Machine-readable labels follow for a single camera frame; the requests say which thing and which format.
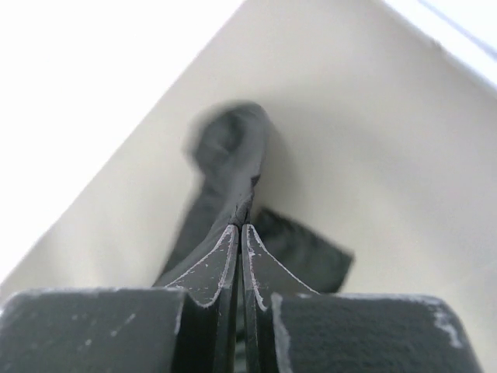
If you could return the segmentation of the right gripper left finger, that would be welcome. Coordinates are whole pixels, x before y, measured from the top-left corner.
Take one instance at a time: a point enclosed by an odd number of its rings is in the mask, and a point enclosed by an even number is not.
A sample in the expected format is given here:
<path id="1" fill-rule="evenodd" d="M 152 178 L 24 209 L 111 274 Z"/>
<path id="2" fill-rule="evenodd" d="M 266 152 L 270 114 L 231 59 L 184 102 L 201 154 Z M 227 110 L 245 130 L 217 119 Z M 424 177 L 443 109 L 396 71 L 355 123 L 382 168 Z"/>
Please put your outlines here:
<path id="1" fill-rule="evenodd" d="M 3 372 L 230 372 L 238 230 L 164 287 L 35 289 L 1 311 Z"/>

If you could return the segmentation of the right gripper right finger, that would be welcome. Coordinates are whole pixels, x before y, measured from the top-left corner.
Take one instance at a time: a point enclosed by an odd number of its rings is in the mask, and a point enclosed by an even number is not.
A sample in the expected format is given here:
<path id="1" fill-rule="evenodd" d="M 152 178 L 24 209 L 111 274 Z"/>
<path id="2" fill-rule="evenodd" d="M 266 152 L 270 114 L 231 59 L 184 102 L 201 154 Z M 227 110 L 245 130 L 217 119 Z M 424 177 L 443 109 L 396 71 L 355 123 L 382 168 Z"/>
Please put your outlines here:
<path id="1" fill-rule="evenodd" d="M 322 295 L 242 229 L 250 372 L 479 372 L 457 315 L 427 295 Z"/>

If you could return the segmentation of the black t shirt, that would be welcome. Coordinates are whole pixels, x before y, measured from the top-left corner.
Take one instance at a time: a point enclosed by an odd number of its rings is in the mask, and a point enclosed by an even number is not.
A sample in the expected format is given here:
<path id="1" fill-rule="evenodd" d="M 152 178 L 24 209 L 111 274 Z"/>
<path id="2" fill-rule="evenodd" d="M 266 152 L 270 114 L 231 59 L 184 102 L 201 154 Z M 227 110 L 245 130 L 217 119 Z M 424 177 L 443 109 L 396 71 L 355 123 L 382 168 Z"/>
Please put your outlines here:
<path id="1" fill-rule="evenodd" d="M 186 272 L 207 253 L 201 243 L 217 241 L 227 225 L 252 224 L 269 253 L 308 287 L 320 293 L 340 290 L 352 253 L 267 207 L 251 215 L 271 125 L 266 111 L 248 101 L 205 118 L 190 150 L 203 182 L 155 285 Z"/>

